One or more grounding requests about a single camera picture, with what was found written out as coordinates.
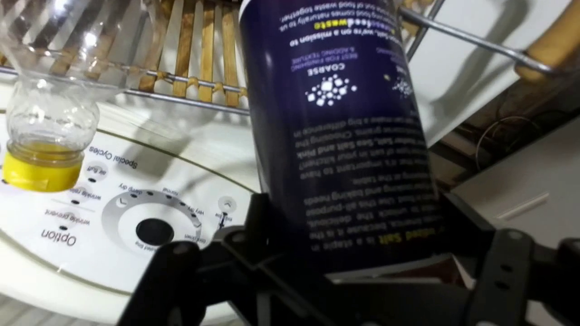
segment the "bottle cap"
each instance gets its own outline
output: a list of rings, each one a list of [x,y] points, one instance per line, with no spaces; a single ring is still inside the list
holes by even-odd
[[[74,187],[81,169],[81,160],[63,167],[32,166],[5,153],[3,180],[23,191],[61,193]]]

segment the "white appliance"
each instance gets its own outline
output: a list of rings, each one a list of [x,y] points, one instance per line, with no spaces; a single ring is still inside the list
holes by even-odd
[[[567,0],[446,0],[436,21],[511,48],[525,48],[565,4]],[[411,61],[411,75],[427,144],[433,146],[509,88],[516,81],[511,66],[502,57],[426,33]],[[11,79],[5,77],[0,84],[0,110],[9,93]],[[157,225],[163,231],[183,224],[179,238],[201,240],[204,245],[219,222],[224,222],[223,213],[232,215],[228,224],[243,222],[248,196],[259,191],[259,184],[246,115],[210,113],[125,95],[99,104],[99,110],[101,133],[94,151],[88,151],[76,191],[30,196],[0,186],[0,294],[67,318],[112,325],[128,300],[127,291],[139,278],[137,271],[150,258],[146,242],[136,233],[119,235],[116,227],[136,231],[143,222],[130,220],[132,215],[148,215],[150,220],[170,220]],[[103,222],[103,211],[119,216],[121,225]],[[103,247],[83,247],[87,242],[105,240],[108,244]],[[123,253],[125,260],[99,260],[108,253]],[[226,307],[208,311],[206,323],[223,321],[230,321]]]

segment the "metal rack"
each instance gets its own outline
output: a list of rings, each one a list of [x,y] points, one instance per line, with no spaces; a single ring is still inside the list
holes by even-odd
[[[433,19],[442,3],[435,0],[427,10],[422,10],[422,15]],[[127,41],[127,35],[117,30],[103,30],[94,52],[99,68],[87,77],[107,82],[107,79],[110,81],[107,75],[121,73],[125,77],[117,86],[128,97],[246,117],[246,86],[237,33],[239,3],[159,0],[157,4],[154,30],[145,24],[150,15],[146,12],[136,19],[123,3],[108,8],[107,24],[117,26],[125,21],[136,21],[132,28],[137,35]],[[420,46],[424,33],[426,30],[418,28],[417,37],[409,39],[406,48],[409,59]],[[132,52],[128,64],[114,59],[114,53],[119,53],[117,48]],[[78,52],[74,43],[67,52],[43,50],[38,52],[41,53],[38,57],[52,57],[50,73],[65,77],[74,62],[72,53]],[[0,75],[14,75],[1,55],[0,66]]]

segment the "wire rack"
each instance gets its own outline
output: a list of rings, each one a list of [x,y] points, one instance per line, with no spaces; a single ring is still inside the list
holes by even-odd
[[[435,17],[444,0],[406,0],[411,10]],[[143,24],[146,15],[136,15],[117,3],[110,8],[107,21],[117,26],[134,21],[130,33],[117,30],[99,32],[96,50],[99,68],[90,73],[90,81],[107,82],[110,73],[123,73],[121,90],[128,97],[192,106],[201,110],[248,115],[246,84],[243,59],[239,52],[237,15],[239,3],[232,0],[159,0],[156,10],[157,30]],[[406,50],[409,59],[420,46],[424,30],[404,26]],[[117,64],[117,50],[130,50],[128,64]],[[67,53],[41,52],[54,57],[52,75],[67,75],[74,64],[74,43]],[[0,75],[14,75],[9,61],[0,55]]]

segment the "navy blue can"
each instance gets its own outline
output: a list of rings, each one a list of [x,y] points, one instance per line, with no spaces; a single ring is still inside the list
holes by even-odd
[[[244,0],[275,240],[324,273],[442,258],[444,220],[393,0]]]

